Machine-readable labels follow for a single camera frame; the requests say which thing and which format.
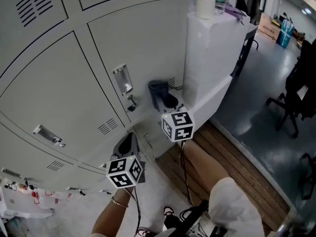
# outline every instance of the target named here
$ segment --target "wooden platform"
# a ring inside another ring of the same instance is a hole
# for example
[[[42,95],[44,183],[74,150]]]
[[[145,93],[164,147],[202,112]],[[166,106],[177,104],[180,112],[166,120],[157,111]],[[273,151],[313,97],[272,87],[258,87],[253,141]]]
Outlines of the wooden platform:
[[[289,206],[252,165],[211,123],[205,123],[194,134],[194,140],[219,161],[258,209],[265,231],[276,231],[286,218]],[[157,164],[172,183],[187,196],[183,169],[179,165],[180,147],[175,145],[157,159]],[[195,204],[209,200],[209,192],[190,162],[186,161],[187,180]]]

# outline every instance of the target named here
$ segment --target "sneaker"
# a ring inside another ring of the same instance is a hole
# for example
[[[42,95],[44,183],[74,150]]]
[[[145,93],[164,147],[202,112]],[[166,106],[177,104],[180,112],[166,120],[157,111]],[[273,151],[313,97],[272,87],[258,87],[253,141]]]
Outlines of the sneaker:
[[[150,233],[153,233],[152,231],[146,229],[146,228],[143,228],[143,227],[140,227],[138,230],[137,230],[137,233],[141,236],[141,237],[146,237],[147,234],[150,234]]]
[[[164,217],[165,217],[165,218],[166,218],[167,216],[170,216],[170,215],[176,216],[176,214],[175,214],[175,212],[174,212],[174,209],[173,209],[171,206],[169,206],[169,205],[165,205],[165,206],[163,207],[163,214],[164,214]]]

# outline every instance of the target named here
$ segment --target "office chair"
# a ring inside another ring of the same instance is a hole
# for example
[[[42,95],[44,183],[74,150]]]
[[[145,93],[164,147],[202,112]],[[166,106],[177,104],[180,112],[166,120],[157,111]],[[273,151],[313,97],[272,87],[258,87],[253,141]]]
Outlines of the office chair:
[[[313,194],[313,191],[314,191],[314,187],[315,187],[315,184],[316,184],[316,157],[311,158],[311,156],[309,154],[303,154],[302,158],[303,159],[304,158],[308,159],[308,162],[309,162],[309,164],[311,166],[311,169],[312,169],[311,175],[306,177],[306,178],[304,178],[301,181],[302,185],[304,185],[306,183],[310,183],[311,184],[311,190],[310,190],[309,194],[303,196],[303,200],[309,200],[312,197],[312,194]]]
[[[291,71],[290,75],[286,78],[285,89],[286,95],[281,93],[278,99],[269,98],[266,101],[266,105],[270,103],[275,103],[285,110],[285,114],[280,122],[276,124],[276,130],[279,131],[286,118],[290,116],[293,126],[295,128],[295,133],[293,138],[298,136],[298,127],[295,121],[295,118],[299,114],[302,115],[302,120],[305,118],[313,117],[316,109],[316,71],[313,67],[314,64],[314,55],[316,52],[316,41],[313,44],[310,44],[308,41],[303,41],[301,55],[298,58],[294,69]],[[303,99],[297,94],[297,91],[300,90],[303,86],[307,87],[307,92],[304,95]]]

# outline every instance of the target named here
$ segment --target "concrete floor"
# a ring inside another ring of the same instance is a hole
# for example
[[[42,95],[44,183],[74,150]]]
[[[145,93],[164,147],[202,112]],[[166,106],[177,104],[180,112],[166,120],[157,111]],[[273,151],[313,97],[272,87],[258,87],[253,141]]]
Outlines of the concrete floor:
[[[265,106],[269,97],[277,98],[285,91],[285,80],[297,62],[300,50],[291,40],[287,49],[273,43],[269,38],[257,33],[245,66],[239,77],[235,77],[216,114],[213,116],[272,175],[285,194],[301,213],[304,221],[315,224],[313,213],[316,191],[309,201],[302,201],[302,189],[298,183],[308,169],[300,157],[304,153],[311,156],[316,151],[316,119],[296,119],[299,136],[293,139],[294,127],[290,119],[278,132],[276,122],[284,111],[271,103]]]

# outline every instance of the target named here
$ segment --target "locker handle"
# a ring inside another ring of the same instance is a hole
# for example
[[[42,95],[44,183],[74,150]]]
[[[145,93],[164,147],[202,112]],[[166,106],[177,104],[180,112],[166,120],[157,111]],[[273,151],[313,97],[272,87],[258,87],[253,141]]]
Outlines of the locker handle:
[[[6,169],[6,168],[3,168],[3,169],[1,170],[1,172],[6,173],[6,174],[8,174],[8,175],[10,175],[10,176],[14,176],[14,177],[20,178],[20,179],[23,178],[22,175],[20,175],[20,174],[18,174],[18,173],[16,173],[16,172],[13,172],[13,171],[11,171],[11,170],[9,170],[9,169]]]
[[[44,139],[50,141],[54,145],[59,145],[62,148],[66,146],[65,144],[61,144],[61,142],[63,141],[61,138],[53,134],[51,131],[49,131],[47,128],[45,128],[41,124],[34,129],[33,133],[42,136]]]
[[[122,96],[130,93],[133,90],[133,84],[130,79],[126,64],[114,69],[112,73],[114,74],[114,78],[117,81]]]

